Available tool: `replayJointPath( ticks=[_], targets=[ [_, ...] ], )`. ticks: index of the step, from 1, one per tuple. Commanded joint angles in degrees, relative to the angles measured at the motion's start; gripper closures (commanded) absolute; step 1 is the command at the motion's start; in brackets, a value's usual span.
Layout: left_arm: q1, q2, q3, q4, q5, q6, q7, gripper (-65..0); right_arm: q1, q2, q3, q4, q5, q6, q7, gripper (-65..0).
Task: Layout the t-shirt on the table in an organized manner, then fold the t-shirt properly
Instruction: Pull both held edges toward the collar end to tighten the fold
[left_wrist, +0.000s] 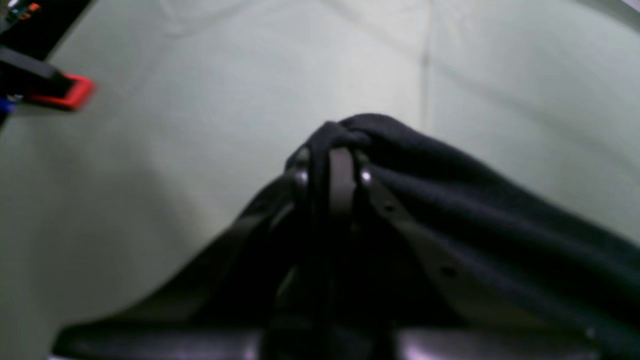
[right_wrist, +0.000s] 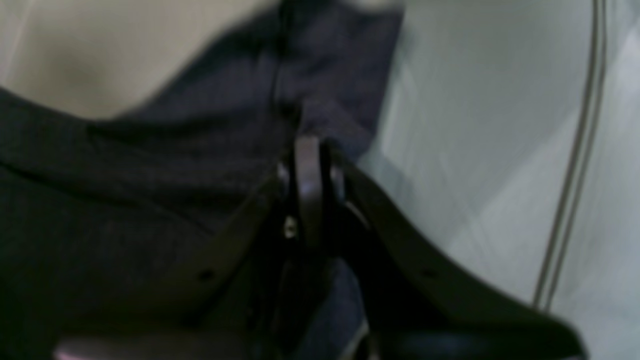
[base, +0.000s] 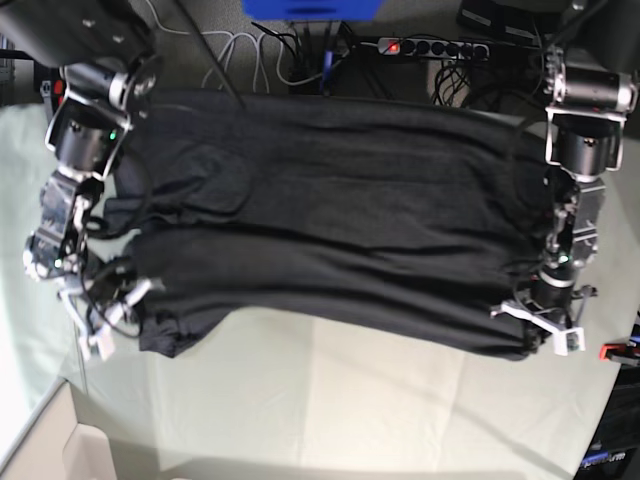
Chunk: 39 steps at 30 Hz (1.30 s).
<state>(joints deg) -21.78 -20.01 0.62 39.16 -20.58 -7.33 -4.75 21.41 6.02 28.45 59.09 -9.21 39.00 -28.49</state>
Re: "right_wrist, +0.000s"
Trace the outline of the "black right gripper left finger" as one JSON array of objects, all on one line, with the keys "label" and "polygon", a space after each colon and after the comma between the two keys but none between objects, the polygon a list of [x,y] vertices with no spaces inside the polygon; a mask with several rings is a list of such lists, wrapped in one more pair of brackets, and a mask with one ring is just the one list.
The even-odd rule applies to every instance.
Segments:
[{"label": "black right gripper left finger", "polygon": [[281,274],[322,248],[322,143],[301,136],[274,173],[196,255],[82,317],[55,360],[279,360]]}]

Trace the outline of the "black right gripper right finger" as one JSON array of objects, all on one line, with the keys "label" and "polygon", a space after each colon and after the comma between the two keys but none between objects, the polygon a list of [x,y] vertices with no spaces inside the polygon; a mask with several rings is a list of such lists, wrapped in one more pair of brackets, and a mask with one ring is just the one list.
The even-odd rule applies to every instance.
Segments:
[{"label": "black right gripper right finger", "polygon": [[374,180],[322,147],[331,250],[359,285],[380,360],[585,360],[565,322],[480,280],[414,228]]}]

